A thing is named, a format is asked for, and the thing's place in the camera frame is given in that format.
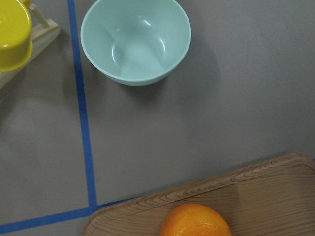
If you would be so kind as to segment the brown wooden tray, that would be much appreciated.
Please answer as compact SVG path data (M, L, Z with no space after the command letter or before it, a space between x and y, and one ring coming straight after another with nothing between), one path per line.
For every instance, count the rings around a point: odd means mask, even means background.
M84 236L157 236L177 206L217 211L235 236L312 236L315 163L287 154L215 177L106 206L92 214Z

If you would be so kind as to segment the mint green bowl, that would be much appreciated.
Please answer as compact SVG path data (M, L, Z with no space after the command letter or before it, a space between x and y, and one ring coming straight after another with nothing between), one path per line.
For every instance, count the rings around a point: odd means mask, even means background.
M191 26L175 0L98 0L81 25L90 63L113 81L144 86L167 77L184 59Z

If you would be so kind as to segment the orange mandarin fruit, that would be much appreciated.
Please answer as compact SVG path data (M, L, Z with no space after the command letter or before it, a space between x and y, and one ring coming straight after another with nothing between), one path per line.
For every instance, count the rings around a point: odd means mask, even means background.
M161 236L230 236L231 229L215 210L201 204L173 209L161 227Z

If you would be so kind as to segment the light wooden rack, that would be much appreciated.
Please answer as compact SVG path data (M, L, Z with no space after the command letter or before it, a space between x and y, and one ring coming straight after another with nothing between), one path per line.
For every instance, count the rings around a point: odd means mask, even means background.
M44 49L46 49L59 35L60 27L52 19L45 18L36 4L32 3L29 7L29 13L32 19L32 54L28 62L22 67L8 72L0 71L0 87L6 86L16 74L19 73L27 64L36 58Z

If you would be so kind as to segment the yellow plastic cup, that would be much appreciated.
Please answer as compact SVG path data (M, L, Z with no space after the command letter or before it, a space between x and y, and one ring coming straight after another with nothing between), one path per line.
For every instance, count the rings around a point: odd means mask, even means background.
M0 70L25 65L32 55L30 0L0 1Z

